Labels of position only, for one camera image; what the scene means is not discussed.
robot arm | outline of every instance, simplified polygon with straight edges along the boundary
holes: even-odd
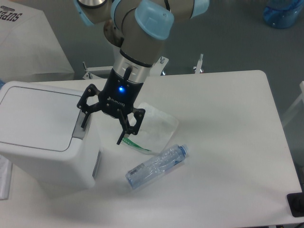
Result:
[[[78,108],[85,113],[82,127],[89,115],[103,111],[119,119],[124,136],[137,135],[145,114],[133,104],[149,75],[153,64],[161,55],[165,40],[174,21],[190,19],[204,13],[209,0],[74,0],[79,14],[87,25],[112,18],[115,28],[124,37],[120,55],[102,91],[91,84],[84,92]],[[99,102],[88,106],[90,96]],[[136,124],[130,126],[128,114],[133,113]]]

plastic water bottle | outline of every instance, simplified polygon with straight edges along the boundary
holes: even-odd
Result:
[[[128,171],[125,177],[129,181],[131,187],[136,189],[185,160],[187,150],[188,147],[186,145],[174,145]]]
[[[2,86],[4,86],[4,84],[5,83],[0,80],[0,89],[2,88]]]
[[[292,26],[299,16],[304,0],[269,0],[264,9],[265,22],[277,29]]]

light blue joint cap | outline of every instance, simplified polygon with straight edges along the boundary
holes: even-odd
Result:
[[[116,10],[116,7],[118,6],[118,4],[120,3],[121,0],[115,0],[113,3],[112,3],[112,6],[111,6],[111,18],[112,18],[112,21],[114,22],[115,26],[117,27],[116,23],[115,23],[115,10]]]
[[[168,38],[174,23],[171,12],[150,0],[142,0],[135,10],[135,19],[148,35],[159,40]]]
[[[80,5],[78,4],[77,0],[73,0],[74,5],[79,13],[79,16],[81,17],[82,21],[86,26],[93,26],[94,24],[87,18],[86,14],[82,11]]]
[[[194,8],[191,18],[203,14],[209,7],[209,0],[194,0]]]

green strap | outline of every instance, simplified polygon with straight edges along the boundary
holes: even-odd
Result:
[[[143,148],[143,147],[141,147],[141,146],[139,146],[139,145],[133,143],[133,142],[132,142],[130,139],[128,139],[128,138],[123,138],[123,142],[126,143],[126,144],[128,144],[128,145],[130,145],[130,146],[136,147],[136,148],[138,148],[138,149],[141,149],[141,150],[149,151],[149,152],[150,152],[150,150],[145,149],[145,148]]]

blue led light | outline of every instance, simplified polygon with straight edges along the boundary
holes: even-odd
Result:
[[[125,88],[123,88],[122,86],[118,88],[119,92],[124,93],[125,92]]]

